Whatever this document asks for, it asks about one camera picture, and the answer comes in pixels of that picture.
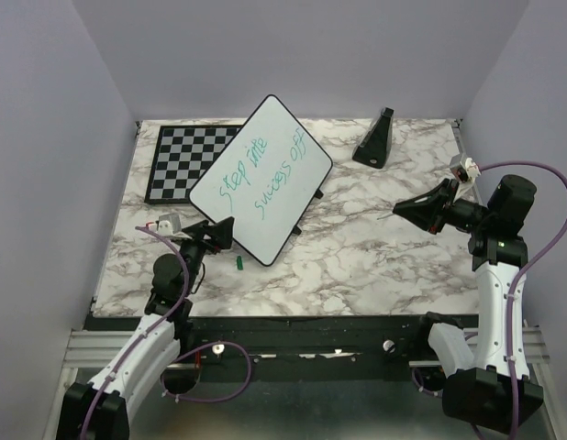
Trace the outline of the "green white marker pen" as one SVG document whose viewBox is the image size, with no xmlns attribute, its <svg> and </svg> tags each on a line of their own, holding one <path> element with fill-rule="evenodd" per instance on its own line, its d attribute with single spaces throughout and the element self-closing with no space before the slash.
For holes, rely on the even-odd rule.
<svg viewBox="0 0 567 440">
<path fill-rule="evenodd" d="M 384 219 L 387 219 L 387 218 L 389 218 L 389 217 L 391 217 L 391 216 L 393 216 L 393 215 L 394 215 L 393 212 L 385 213 L 385 214 L 383 214 L 383 215 L 377 217 L 377 220 L 378 220 L 378 221 L 384 220 Z"/>
</svg>

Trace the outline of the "white whiteboard black frame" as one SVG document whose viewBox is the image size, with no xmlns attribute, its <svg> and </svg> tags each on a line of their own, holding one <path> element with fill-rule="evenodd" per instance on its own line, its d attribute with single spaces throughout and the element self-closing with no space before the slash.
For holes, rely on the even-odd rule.
<svg viewBox="0 0 567 440">
<path fill-rule="evenodd" d="M 333 168 L 332 158 L 284 103 L 266 96 L 190 192 L 263 266 L 278 258 Z"/>
</svg>

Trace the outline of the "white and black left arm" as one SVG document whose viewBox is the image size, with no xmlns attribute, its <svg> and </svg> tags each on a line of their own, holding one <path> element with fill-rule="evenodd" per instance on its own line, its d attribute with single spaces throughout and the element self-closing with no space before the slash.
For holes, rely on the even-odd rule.
<svg viewBox="0 0 567 440">
<path fill-rule="evenodd" d="M 150 297 L 137 328 L 117 354 L 87 383 L 65 392 L 59 439 L 127 439 L 130 424 L 156 379 L 174 361 L 192 355 L 189 315 L 195 283 L 206 273 L 204 258 L 229 249 L 234 218 L 200 221 L 163 234 L 159 223 L 139 228 L 169 251 L 153 264 Z"/>
</svg>

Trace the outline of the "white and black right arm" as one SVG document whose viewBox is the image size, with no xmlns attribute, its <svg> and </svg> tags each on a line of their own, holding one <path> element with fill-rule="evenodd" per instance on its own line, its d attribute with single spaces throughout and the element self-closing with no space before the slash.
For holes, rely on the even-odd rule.
<svg viewBox="0 0 567 440">
<path fill-rule="evenodd" d="M 427 328 L 412 336 L 421 358 L 438 357 L 446 380 L 443 412 L 469 424 L 510 435 L 543 403 L 543 390 L 531 383 L 523 349 L 522 269 L 528 247 L 519 231 L 536 186 L 508 174 L 487 205 L 457 199 L 456 180 L 443 180 L 418 197 L 399 202 L 393 212 L 430 234 L 453 226 L 469 234 L 472 272 L 478 285 L 478 335 L 469 347 L 463 329 L 451 319 L 428 313 Z"/>
</svg>

